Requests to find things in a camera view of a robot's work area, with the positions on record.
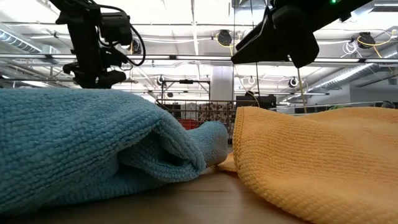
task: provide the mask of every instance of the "table surface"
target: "table surface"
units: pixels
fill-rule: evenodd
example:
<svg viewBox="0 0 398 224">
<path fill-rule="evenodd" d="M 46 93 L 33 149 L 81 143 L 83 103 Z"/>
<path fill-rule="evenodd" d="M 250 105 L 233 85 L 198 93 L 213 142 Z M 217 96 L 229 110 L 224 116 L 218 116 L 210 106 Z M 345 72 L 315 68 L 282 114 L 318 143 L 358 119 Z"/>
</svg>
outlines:
<svg viewBox="0 0 398 224">
<path fill-rule="evenodd" d="M 57 207 L 2 223 L 305 223 L 250 191 L 235 173 L 199 178 L 143 194 Z"/>
</svg>

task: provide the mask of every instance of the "wire basket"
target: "wire basket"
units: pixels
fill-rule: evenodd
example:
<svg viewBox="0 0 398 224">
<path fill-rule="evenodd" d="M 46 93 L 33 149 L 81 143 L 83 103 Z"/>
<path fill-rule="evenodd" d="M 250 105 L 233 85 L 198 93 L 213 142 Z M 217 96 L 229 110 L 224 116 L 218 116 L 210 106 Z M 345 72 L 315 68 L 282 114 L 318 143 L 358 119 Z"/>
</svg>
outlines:
<svg viewBox="0 0 398 224">
<path fill-rule="evenodd" d="M 225 125 L 228 144 L 232 145 L 237 105 L 252 104 L 254 100 L 157 100 L 156 104 L 173 115 L 186 129 L 198 128 L 204 122 L 218 121 Z"/>
</svg>

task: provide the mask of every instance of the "yellow towel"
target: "yellow towel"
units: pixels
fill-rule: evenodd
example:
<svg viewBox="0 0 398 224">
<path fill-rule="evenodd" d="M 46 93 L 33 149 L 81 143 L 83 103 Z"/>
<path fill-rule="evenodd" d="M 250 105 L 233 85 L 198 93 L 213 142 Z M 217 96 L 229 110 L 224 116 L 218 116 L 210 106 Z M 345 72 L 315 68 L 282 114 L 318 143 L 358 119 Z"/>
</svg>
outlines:
<svg viewBox="0 0 398 224">
<path fill-rule="evenodd" d="M 398 110 L 239 108 L 233 156 L 245 185 L 304 220 L 398 223 Z"/>
</svg>

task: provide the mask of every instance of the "folded towel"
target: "folded towel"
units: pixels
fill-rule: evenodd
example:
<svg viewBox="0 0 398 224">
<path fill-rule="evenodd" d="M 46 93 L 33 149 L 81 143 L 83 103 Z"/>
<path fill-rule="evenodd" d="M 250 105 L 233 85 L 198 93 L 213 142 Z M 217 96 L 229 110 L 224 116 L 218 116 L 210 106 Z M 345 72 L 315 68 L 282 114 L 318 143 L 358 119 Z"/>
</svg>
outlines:
<svg viewBox="0 0 398 224">
<path fill-rule="evenodd" d="M 233 156 L 244 184 L 304 220 L 398 223 L 397 110 L 239 108 Z"/>
<path fill-rule="evenodd" d="M 223 124 L 186 131 L 129 93 L 0 90 L 0 214 L 192 180 L 226 151 Z"/>
</svg>

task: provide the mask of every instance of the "fluorescent light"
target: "fluorescent light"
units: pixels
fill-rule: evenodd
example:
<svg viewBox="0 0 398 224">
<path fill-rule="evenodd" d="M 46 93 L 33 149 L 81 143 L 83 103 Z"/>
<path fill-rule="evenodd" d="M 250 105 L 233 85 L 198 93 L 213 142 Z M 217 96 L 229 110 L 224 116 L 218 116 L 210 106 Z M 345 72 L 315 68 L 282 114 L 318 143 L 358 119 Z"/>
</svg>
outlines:
<svg viewBox="0 0 398 224">
<path fill-rule="evenodd" d="M 351 42 L 350 40 L 342 40 L 342 41 L 318 41 L 318 45 L 330 45 L 330 44 L 343 44 Z"/>
<path fill-rule="evenodd" d="M 316 58 L 315 62 L 359 62 L 358 58 Z"/>
<path fill-rule="evenodd" d="M 398 63 L 398 59 L 366 59 L 367 63 Z"/>
<path fill-rule="evenodd" d="M 325 96 L 327 93 L 303 93 L 305 96 Z"/>
<path fill-rule="evenodd" d="M 35 37 L 30 37 L 31 39 L 49 39 L 53 38 L 54 36 L 51 35 L 45 35 L 45 36 L 35 36 Z"/>
<path fill-rule="evenodd" d="M 122 91 L 128 91 L 131 93 L 162 93 L 162 90 L 122 90 Z M 164 93 L 203 93 L 206 94 L 206 91 L 198 91 L 198 90 L 167 90 L 164 91 Z"/>
<path fill-rule="evenodd" d="M 56 59 L 76 59 L 76 55 L 51 55 L 52 58 L 56 58 Z"/>
<path fill-rule="evenodd" d="M 394 7 L 394 6 L 398 6 L 398 4 L 394 4 L 394 3 L 387 3 L 387 4 L 375 4 L 374 6 L 378 6 L 378 7 Z"/>
<path fill-rule="evenodd" d="M 37 87 L 44 87 L 44 88 L 49 87 L 48 84 L 42 83 L 42 82 L 37 82 L 37 81 L 22 81 L 22 82 L 25 84 L 29 84 L 29 85 L 33 85 L 33 86 L 37 86 Z"/>
<path fill-rule="evenodd" d="M 176 56 L 177 60 L 220 60 L 230 61 L 231 57 L 218 57 L 218 56 Z"/>
<path fill-rule="evenodd" d="M 142 59 L 142 55 L 127 55 L 129 59 L 137 59 L 140 60 Z M 147 55 L 146 59 L 151 59 L 151 60 L 168 60 L 170 59 L 170 56 L 168 55 Z"/>
<path fill-rule="evenodd" d="M 34 58 L 34 59 L 42 59 L 46 58 L 45 55 L 40 54 L 0 54 L 0 58 Z"/>
</svg>

